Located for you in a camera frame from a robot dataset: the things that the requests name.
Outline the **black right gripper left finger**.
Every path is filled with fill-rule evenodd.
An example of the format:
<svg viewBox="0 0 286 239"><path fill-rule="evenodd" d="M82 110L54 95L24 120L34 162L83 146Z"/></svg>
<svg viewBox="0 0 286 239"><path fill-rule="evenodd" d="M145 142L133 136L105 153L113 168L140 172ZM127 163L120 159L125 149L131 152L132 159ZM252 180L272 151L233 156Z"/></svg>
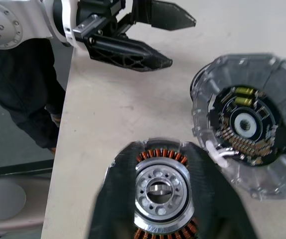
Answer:
<svg viewBox="0 0 286 239"><path fill-rule="evenodd" d="M136 164L142 151L141 142L131 142L107 168L87 239L134 239Z"/></svg>

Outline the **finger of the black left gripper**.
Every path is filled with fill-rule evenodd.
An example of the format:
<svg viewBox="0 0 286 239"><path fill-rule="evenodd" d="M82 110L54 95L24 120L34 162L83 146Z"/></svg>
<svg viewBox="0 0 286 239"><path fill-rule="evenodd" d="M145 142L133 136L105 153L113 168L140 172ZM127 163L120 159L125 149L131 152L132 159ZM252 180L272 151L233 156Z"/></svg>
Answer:
<svg viewBox="0 0 286 239"><path fill-rule="evenodd" d="M133 0L132 21L168 31L196 25L196 19L185 9L162 0Z"/></svg>
<svg viewBox="0 0 286 239"><path fill-rule="evenodd" d="M92 60L137 72L152 72L172 66L172 60L144 42L124 37L94 35L88 39Z"/></svg>

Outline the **motor housing with copper windings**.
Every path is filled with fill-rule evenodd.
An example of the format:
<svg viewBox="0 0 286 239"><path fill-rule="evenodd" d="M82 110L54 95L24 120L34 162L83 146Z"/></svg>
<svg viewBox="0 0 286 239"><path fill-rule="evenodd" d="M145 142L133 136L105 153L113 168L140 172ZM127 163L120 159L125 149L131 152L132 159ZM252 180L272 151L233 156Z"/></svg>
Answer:
<svg viewBox="0 0 286 239"><path fill-rule="evenodd" d="M166 138L138 141L134 232L130 239L198 239L185 145Z"/></svg>

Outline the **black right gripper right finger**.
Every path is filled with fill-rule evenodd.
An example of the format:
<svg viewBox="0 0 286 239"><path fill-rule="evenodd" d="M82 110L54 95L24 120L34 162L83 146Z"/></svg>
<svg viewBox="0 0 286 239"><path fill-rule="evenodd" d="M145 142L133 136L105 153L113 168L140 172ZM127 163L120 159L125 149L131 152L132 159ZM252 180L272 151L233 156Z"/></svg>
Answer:
<svg viewBox="0 0 286 239"><path fill-rule="evenodd" d="M193 142L184 150L198 239L258 239L238 193L208 153Z"/></svg>

